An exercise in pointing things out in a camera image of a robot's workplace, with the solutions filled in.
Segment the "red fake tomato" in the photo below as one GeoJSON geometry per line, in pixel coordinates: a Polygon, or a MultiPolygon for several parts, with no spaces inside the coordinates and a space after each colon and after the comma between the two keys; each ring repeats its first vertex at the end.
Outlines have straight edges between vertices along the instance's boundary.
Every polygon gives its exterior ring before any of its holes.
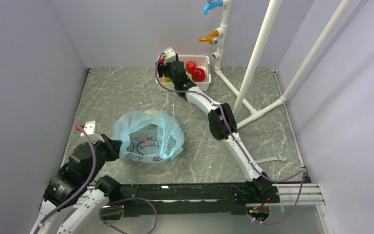
{"type": "Polygon", "coordinates": [[[203,82],[206,78],[204,69],[196,67],[191,72],[191,77],[194,82],[203,82]]]}

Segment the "light blue plastic bag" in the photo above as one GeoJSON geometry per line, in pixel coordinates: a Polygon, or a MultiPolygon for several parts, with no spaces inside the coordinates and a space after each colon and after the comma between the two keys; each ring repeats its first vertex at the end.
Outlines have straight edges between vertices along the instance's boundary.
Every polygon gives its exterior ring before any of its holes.
{"type": "Polygon", "coordinates": [[[161,163],[183,151],[185,135],[179,122],[165,111],[154,111],[156,115],[130,111],[115,122],[112,139],[122,141],[121,160],[161,163]]]}

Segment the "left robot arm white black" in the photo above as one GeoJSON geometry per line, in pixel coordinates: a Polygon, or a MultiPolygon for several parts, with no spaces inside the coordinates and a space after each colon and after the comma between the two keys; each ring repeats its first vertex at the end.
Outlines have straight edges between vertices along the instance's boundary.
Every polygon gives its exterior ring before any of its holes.
{"type": "Polygon", "coordinates": [[[104,205],[113,205],[121,197],[121,185],[112,177],[100,177],[95,188],[70,217],[78,199],[87,191],[88,185],[108,161],[120,158],[122,141],[101,134],[95,143],[78,145],[65,163],[49,180],[45,189],[33,234],[73,234],[85,221],[104,205]]]}

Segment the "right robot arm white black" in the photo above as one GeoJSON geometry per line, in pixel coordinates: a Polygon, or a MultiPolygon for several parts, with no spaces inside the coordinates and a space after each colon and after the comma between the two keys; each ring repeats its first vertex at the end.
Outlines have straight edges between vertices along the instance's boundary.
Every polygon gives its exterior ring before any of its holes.
{"type": "Polygon", "coordinates": [[[231,107],[219,103],[206,95],[192,80],[187,77],[181,61],[166,62],[163,58],[156,62],[156,80],[170,78],[174,89],[168,89],[179,97],[197,106],[207,114],[212,136],[220,141],[233,155],[239,165],[247,185],[244,194],[254,202],[273,201],[276,193],[273,181],[251,157],[237,131],[237,123],[231,107]]]}

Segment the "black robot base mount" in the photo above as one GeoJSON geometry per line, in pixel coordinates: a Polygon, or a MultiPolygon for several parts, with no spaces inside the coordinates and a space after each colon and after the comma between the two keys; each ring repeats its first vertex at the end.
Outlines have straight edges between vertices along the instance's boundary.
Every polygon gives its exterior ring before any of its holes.
{"type": "Polygon", "coordinates": [[[188,184],[123,184],[103,212],[108,220],[141,215],[228,213],[245,215],[250,207],[279,203],[276,186],[250,182],[188,184]]]}

